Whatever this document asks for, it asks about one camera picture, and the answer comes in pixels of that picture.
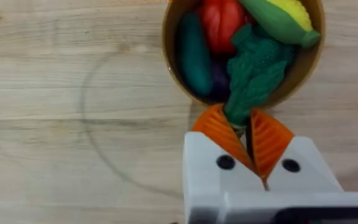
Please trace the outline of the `left gripper white and orange right finger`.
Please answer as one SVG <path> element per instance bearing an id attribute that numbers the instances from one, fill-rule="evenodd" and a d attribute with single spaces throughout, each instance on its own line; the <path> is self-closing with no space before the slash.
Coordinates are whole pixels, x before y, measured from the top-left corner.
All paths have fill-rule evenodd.
<path id="1" fill-rule="evenodd" d="M 251 111 L 250 141 L 256 171 L 269 191 L 342 191 L 314 142 L 263 110 Z"/>

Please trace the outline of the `left gripper white and orange left finger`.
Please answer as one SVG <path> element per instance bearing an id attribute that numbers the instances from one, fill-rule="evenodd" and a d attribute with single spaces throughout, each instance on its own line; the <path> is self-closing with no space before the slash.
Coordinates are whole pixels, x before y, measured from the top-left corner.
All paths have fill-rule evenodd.
<path id="1" fill-rule="evenodd" d="M 251 207 L 265 191 L 244 145 L 223 114 L 206 109 L 185 134 L 183 193 L 186 223 L 265 223 Z"/>

